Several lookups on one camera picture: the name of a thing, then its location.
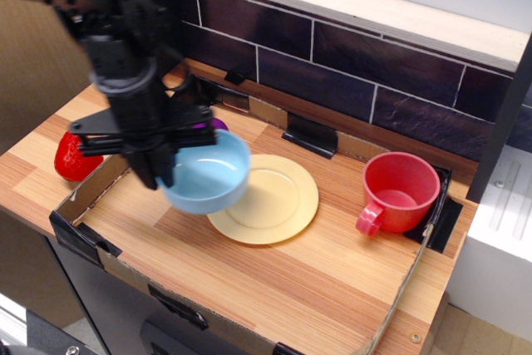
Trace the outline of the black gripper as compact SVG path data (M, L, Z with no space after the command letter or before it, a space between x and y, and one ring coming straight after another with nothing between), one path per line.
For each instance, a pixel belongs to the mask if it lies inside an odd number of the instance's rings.
M91 62L91 79L109 107L70 124L83 155L127 155L142 184L156 190L155 176L167 187L174 185L175 153L180 149L216 143L213 112L191 72L178 86L168 87L153 57L96 57ZM154 173L146 157L150 153Z

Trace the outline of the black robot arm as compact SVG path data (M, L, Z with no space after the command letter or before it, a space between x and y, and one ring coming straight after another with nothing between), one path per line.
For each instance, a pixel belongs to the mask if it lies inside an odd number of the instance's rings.
M121 155L142 183L175 183L176 154L213 145L213 113L197 79L167 87L158 56L179 53L165 41L166 10L152 0L28 0L52 7L85 50L91 78L108 108L72 122L85 156Z

